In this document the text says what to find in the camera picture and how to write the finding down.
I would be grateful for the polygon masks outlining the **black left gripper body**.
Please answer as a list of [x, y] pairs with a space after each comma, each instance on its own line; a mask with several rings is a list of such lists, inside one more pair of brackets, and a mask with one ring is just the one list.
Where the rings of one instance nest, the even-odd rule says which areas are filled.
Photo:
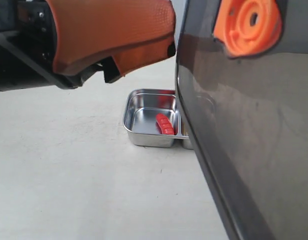
[[76, 89], [97, 72], [103, 72], [106, 83], [120, 78], [112, 57], [73, 76], [53, 73], [56, 44], [56, 25], [45, 0], [0, 0], [0, 92], [46, 86]]

